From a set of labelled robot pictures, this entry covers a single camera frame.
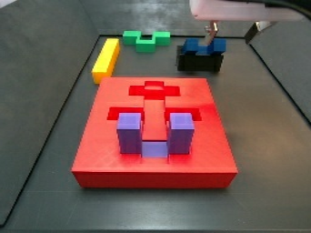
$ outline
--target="dark gray surface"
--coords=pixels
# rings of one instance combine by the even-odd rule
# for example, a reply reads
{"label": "dark gray surface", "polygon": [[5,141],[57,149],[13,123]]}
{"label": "dark gray surface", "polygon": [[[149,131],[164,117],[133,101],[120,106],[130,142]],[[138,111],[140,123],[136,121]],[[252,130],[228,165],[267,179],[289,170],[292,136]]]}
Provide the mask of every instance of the dark gray surface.
{"label": "dark gray surface", "polygon": [[176,71],[175,49],[121,47],[114,76],[205,75],[239,174],[223,190],[82,189],[70,166],[97,86],[97,43],[61,111],[6,230],[311,229],[311,130],[243,40],[228,40],[217,75]]}
{"label": "dark gray surface", "polygon": [[96,40],[76,0],[0,9],[0,225]]}
{"label": "dark gray surface", "polygon": [[311,21],[303,20],[277,23],[251,44],[311,122],[309,38]]}
{"label": "dark gray surface", "polygon": [[[168,30],[173,35],[204,35],[209,22],[196,21],[188,0],[80,0],[100,35],[122,35],[140,30],[150,35]],[[244,36],[251,22],[220,22],[219,36]]]}

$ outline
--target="black block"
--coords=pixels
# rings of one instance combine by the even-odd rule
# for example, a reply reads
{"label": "black block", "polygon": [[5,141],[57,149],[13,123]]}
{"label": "black block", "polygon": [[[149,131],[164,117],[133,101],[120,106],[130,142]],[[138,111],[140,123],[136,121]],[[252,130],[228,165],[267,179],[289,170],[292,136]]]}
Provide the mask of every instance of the black block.
{"label": "black block", "polygon": [[176,63],[179,71],[220,71],[223,55],[184,55],[181,48],[183,46],[177,46]]}

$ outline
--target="white robot part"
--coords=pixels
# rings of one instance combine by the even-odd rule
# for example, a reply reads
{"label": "white robot part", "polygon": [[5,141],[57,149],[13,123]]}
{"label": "white robot part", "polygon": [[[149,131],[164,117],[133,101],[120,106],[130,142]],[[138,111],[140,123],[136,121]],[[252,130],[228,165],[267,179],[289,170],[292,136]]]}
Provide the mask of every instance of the white robot part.
{"label": "white robot part", "polygon": [[304,16],[288,8],[224,0],[189,0],[192,16],[208,21],[296,21]]}

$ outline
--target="green block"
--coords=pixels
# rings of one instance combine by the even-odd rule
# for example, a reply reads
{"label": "green block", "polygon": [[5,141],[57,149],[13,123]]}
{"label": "green block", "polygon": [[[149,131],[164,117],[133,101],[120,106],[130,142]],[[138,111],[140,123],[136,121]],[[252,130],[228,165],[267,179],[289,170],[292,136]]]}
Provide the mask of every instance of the green block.
{"label": "green block", "polygon": [[152,38],[148,39],[137,39],[136,40],[136,52],[138,53],[153,53],[156,50],[156,41]]}
{"label": "green block", "polygon": [[157,46],[169,45],[169,32],[153,32],[152,38],[154,39],[154,44]]}
{"label": "green block", "polygon": [[126,46],[134,46],[137,38],[141,37],[141,31],[124,31],[122,44]]}

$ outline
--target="purple pillar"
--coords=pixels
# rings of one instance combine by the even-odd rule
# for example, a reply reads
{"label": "purple pillar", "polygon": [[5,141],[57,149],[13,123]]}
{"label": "purple pillar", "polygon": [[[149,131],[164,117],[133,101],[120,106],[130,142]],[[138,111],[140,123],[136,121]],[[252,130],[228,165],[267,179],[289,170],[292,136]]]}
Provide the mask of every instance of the purple pillar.
{"label": "purple pillar", "polygon": [[169,114],[169,154],[189,154],[189,146],[195,133],[191,113]]}
{"label": "purple pillar", "polygon": [[120,113],[116,133],[121,154],[141,153],[141,114]]}

